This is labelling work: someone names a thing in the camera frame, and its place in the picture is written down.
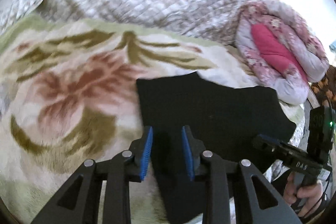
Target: cable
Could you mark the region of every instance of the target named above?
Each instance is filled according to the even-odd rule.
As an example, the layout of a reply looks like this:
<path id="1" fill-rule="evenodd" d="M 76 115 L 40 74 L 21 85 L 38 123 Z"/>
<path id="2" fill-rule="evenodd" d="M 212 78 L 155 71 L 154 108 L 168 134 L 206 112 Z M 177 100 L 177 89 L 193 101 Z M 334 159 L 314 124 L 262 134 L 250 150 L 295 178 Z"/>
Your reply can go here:
<path id="1" fill-rule="evenodd" d="M 326 195 L 326 192 L 327 192 L 327 189 L 328 189 L 328 186 L 329 186 L 329 182 L 330 182 L 330 176 L 329 176 L 329 179 L 328 179 L 328 183 L 327 183 L 327 186 L 322 194 L 322 196 L 320 197 L 320 199 L 314 204 L 313 207 L 310 208 L 310 210 L 303 216 L 303 218 L 305 218 L 314 208 L 315 206 L 322 200 L 322 198 Z"/>

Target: green floral blanket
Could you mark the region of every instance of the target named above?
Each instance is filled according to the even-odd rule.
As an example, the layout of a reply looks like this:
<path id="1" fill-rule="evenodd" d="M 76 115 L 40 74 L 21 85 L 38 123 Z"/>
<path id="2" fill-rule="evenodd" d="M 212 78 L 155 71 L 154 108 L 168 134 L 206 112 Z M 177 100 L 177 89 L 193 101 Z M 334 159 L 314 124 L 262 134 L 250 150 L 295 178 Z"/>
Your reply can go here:
<path id="1" fill-rule="evenodd" d="M 85 159 L 108 160 L 142 135 L 137 78 L 197 70 L 221 85 L 257 84 L 231 46 L 97 20 L 31 14 L 0 37 L 0 51 L 0 196 L 22 223 Z M 298 144 L 303 109 L 280 104 Z M 130 202 L 132 223 L 167 222 L 151 168 Z"/>

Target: human hand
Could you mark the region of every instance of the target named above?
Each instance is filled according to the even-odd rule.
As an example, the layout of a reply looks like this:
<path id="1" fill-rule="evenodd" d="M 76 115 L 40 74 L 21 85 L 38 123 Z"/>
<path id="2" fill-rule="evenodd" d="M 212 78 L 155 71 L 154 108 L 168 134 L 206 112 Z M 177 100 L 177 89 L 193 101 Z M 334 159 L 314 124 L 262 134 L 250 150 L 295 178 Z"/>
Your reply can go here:
<path id="1" fill-rule="evenodd" d="M 306 213 L 315 205 L 315 203 L 322 197 L 323 195 L 323 187 L 322 182 L 319 180 L 316 184 L 311 186 L 301 187 L 298 191 L 296 190 L 296 186 L 294 184 L 294 172 L 290 173 L 287 179 L 287 185 L 285 191 L 283 193 L 283 199 L 286 203 L 291 206 L 296 202 L 297 198 L 307 198 L 307 201 L 301 211 L 298 213 L 298 217 L 304 217 Z M 308 217 L 312 213 L 314 213 L 317 208 L 320 206 L 322 201 L 320 201 L 314 209 L 310 211 L 310 213 L 306 216 Z"/>

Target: black fabric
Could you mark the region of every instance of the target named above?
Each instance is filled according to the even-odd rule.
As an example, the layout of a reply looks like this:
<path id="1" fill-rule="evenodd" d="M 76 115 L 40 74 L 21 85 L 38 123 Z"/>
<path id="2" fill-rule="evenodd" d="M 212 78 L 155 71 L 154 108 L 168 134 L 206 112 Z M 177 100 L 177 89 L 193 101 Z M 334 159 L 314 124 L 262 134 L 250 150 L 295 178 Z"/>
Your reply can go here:
<path id="1" fill-rule="evenodd" d="M 266 134 L 288 142 L 295 124 L 283 113 L 275 90 L 233 89 L 201 79 L 197 73 L 137 80 L 142 121 L 154 129 L 152 165 L 168 221 L 185 223 L 204 211 L 205 186 L 185 172 L 181 128 L 223 159 L 249 159 L 265 172 L 274 158 L 254 150 L 251 140 Z"/>

